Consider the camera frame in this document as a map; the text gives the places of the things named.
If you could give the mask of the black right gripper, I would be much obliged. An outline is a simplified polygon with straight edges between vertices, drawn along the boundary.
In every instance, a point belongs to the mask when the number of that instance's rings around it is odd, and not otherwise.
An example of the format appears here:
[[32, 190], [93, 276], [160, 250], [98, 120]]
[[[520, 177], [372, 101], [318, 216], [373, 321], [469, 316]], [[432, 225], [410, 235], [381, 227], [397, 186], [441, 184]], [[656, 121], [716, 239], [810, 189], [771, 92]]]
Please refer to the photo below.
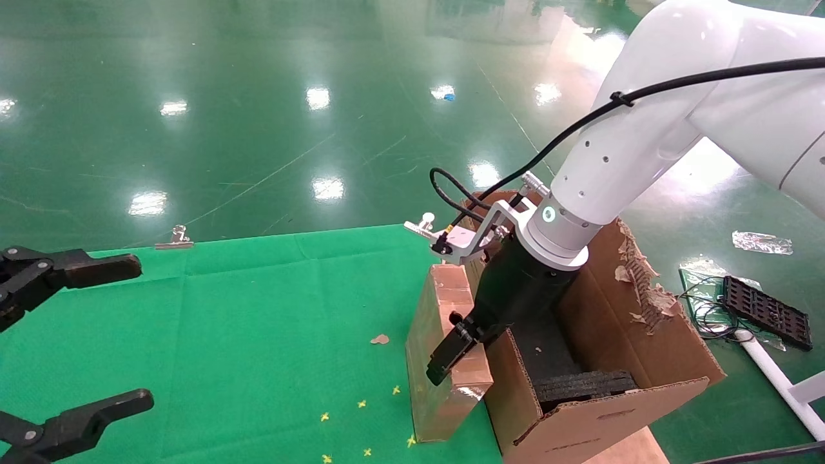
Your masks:
[[512, 324], [558, 303], [578, 271], [565, 271], [534, 258], [513, 235], [484, 265], [474, 307], [456, 320], [431, 353], [427, 378], [437, 387], [479, 343], [496, 341]]

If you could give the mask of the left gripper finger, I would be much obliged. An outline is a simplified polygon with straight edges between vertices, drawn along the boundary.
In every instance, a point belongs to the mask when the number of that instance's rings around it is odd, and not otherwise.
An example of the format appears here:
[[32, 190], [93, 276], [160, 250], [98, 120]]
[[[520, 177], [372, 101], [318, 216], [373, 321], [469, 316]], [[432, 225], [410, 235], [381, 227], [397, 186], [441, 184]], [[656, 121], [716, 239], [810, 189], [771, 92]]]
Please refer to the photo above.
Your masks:
[[1, 331], [62, 289], [122, 282], [142, 274], [135, 255], [92, 258], [82, 249], [44, 253], [24, 247], [2, 249]]
[[54, 463], [94, 449], [111, 423], [149, 411], [155, 405], [147, 389], [86, 403], [36, 425], [1, 412], [1, 440], [10, 447], [2, 463]]

